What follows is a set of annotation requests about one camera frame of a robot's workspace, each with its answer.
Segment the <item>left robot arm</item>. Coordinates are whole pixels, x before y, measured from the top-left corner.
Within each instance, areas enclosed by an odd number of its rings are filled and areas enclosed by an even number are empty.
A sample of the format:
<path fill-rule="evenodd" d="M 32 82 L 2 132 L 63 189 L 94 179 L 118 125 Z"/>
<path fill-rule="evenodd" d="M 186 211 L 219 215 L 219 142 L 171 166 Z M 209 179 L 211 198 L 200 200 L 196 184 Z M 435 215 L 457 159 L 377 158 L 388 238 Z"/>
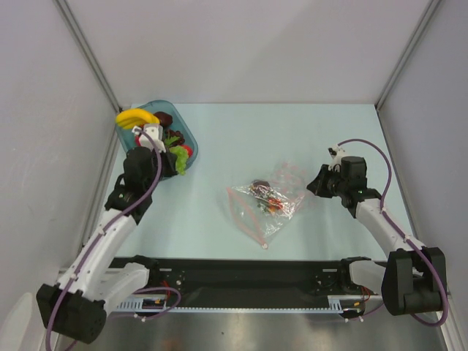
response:
<path fill-rule="evenodd" d="M 152 204 L 166 158 L 164 151 L 152 147 L 138 146 L 127 152 L 124 172 L 89 241 L 56 283 L 43 284 L 37 291 L 48 350 L 53 333 L 92 343 L 108 316 L 131 295 L 163 291 L 174 296 L 177 303 L 181 301 L 180 292 L 161 284 L 157 268 L 144 257 L 136 257 L 114 277 L 102 280 L 116 252 Z"/>

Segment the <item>green fake grapes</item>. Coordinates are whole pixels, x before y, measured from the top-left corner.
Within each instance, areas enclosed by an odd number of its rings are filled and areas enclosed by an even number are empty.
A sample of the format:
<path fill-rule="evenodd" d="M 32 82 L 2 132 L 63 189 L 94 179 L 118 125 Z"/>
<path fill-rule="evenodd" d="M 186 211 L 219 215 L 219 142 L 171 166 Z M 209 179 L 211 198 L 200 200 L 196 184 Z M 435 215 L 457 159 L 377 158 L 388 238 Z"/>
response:
<path fill-rule="evenodd" d="M 184 176 L 186 174 L 186 164 L 189 160 L 189 152 L 183 146 L 173 146 L 169 148 L 172 155 L 175 156 L 175 171 Z"/>

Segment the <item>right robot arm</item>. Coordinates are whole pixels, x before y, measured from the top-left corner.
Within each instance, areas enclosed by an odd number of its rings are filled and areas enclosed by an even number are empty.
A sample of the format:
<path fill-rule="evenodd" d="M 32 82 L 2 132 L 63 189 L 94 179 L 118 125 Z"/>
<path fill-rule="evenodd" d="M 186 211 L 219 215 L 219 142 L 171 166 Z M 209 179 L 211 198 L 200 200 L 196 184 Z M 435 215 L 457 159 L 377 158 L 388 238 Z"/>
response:
<path fill-rule="evenodd" d="M 380 295 L 393 315 L 426 312 L 448 314 L 445 255 L 406 234 L 383 205 L 383 197 L 367 186 L 364 158 L 331 153 L 330 164 L 321 166 L 307 186 L 322 198 L 338 197 L 351 216 L 374 237 L 387 257 L 385 267 L 374 268 Z"/>

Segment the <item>dark purple fake fruit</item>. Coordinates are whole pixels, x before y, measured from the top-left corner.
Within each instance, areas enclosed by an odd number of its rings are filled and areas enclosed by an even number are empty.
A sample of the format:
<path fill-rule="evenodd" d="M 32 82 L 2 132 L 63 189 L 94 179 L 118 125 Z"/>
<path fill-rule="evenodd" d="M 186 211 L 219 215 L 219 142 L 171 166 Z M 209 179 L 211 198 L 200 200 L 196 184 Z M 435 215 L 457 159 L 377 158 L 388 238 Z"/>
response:
<path fill-rule="evenodd" d="M 250 190 L 253 194 L 257 196 L 266 195 L 270 192 L 271 186 L 265 180 L 256 179 L 251 183 Z"/>

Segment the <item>yellow fake banana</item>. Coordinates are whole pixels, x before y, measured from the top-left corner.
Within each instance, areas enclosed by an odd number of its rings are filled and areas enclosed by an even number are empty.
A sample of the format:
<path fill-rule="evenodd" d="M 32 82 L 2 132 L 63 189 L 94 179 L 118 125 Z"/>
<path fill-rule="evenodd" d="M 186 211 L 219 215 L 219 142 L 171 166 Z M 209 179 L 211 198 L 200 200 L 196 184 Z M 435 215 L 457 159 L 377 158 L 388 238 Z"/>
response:
<path fill-rule="evenodd" d="M 146 124 L 160 124 L 160 120 L 147 110 L 132 108 L 119 113 L 116 116 L 115 123 L 122 129 L 133 129 Z"/>

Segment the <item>clear zip top bag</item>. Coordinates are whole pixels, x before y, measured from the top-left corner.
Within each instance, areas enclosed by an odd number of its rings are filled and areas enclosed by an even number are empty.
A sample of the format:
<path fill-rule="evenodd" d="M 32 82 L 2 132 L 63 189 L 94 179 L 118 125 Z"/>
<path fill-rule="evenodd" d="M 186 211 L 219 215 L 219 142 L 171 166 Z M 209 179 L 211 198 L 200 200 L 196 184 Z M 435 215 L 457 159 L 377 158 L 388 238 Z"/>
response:
<path fill-rule="evenodd" d="M 281 162 L 263 177 L 227 188 L 227 204 L 235 226 L 262 249 L 309 204 L 306 171 Z"/>

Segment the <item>red fake cherry tomatoes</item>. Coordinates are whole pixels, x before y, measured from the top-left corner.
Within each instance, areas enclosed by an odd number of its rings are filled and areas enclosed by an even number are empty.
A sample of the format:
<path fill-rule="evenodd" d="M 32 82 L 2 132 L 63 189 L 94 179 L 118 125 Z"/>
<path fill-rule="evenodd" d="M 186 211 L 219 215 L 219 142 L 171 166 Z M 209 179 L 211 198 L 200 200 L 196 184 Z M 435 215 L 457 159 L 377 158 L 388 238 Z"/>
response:
<path fill-rule="evenodd" d="M 283 202 L 275 197 L 261 197 L 257 199 L 257 207 L 264 213 L 274 214 L 283 209 Z"/>

